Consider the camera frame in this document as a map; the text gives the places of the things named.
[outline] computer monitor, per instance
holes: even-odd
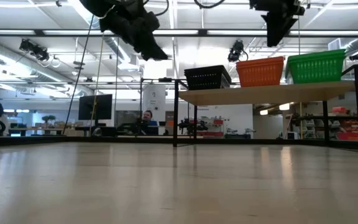
[[[79,120],[92,119],[93,102],[94,102],[94,96],[80,97],[80,108],[78,110]],[[95,120],[95,126],[98,125],[99,119],[111,119],[111,110],[112,110],[112,94],[97,95],[96,105],[93,115],[93,119]]]

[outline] orange basket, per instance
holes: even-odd
[[[241,87],[279,85],[284,57],[237,62],[236,65]]]

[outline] plastic basket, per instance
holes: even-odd
[[[189,90],[230,88],[231,77],[223,65],[185,70]]]
[[[236,69],[241,87],[279,85],[284,57],[264,58],[237,62]]]
[[[294,84],[341,80],[345,50],[331,50],[289,56],[285,75],[291,72]]]

